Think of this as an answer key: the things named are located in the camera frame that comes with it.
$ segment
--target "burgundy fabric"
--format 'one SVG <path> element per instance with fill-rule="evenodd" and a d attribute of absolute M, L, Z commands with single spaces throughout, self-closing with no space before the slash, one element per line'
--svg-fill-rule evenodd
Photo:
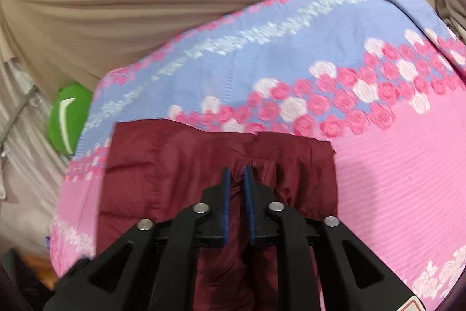
<path fill-rule="evenodd" d="M 199 202 L 227 166 L 229 242 L 200 250 L 194 309 L 276 310 L 276 251 L 248 246 L 242 170 L 253 165 L 256 179 L 281 202 L 322 219 L 337 211 L 334 153 L 328 142 L 278 133 L 209 133 L 165 119 L 118 123 L 103 179 L 97 253 L 138 220 L 173 219 Z"/>

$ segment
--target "metal rivet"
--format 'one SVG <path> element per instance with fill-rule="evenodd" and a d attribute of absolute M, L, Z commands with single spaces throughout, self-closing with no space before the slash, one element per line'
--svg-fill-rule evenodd
<path fill-rule="evenodd" d="M 195 213 L 206 213 L 210 210 L 210 207 L 209 205 L 205 204 L 205 203 L 196 203 L 194 206 L 193 206 L 193 210 Z"/>
<path fill-rule="evenodd" d="M 327 216 L 323 222 L 327 224 L 329 227 L 336 227 L 340 225 L 340 221 L 337 217 L 335 216 Z"/>
<path fill-rule="evenodd" d="M 285 205 L 281 202 L 272 202 L 269 204 L 270 211 L 280 212 L 283 211 Z"/>
<path fill-rule="evenodd" d="M 139 220 L 139 222 L 137 223 L 137 227 L 141 231 L 149 231 L 153 226 L 154 226 L 154 222 L 149 219 L 142 219 L 142 220 Z"/>

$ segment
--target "green object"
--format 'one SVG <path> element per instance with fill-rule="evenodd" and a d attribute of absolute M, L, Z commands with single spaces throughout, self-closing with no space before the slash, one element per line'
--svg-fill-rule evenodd
<path fill-rule="evenodd" d="M 76 151 L 91 102 L 92 92 L 79 83 L 58 91 L 48 121 L 48 139 L 60 153 L 72 155 Z"/>

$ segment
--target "maroon garment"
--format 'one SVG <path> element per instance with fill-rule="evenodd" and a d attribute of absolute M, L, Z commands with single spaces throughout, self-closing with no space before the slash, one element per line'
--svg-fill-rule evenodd
<path fill-rule="evenodd" d="M 173 219 L 232 172 L 230 233 L 223 249 L 201 249 L 194 309 L 276 310 L 276 250 L 252 249 L 241 189 L 245 165 L 277 199 L 302 215 L 336 215 L 334 150 L 329 142 L 264 132 L 209 133 L 170 120 L 118 123 L 103 178 L 97 253 L 140 219 Z"/>

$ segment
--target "pink and blue fabric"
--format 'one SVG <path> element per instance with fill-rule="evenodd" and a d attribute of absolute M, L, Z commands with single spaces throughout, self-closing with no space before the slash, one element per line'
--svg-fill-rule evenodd
<path fill-rule="evenodd" d="M 170 118 L 332 141 L 340 218 L 434 310 L 466 265 L 465 66 L 423 0 L 265 0 L 187 31 L 100 83 L 52 225 L 54 268 L 95 253 L 115 122 Z"/>

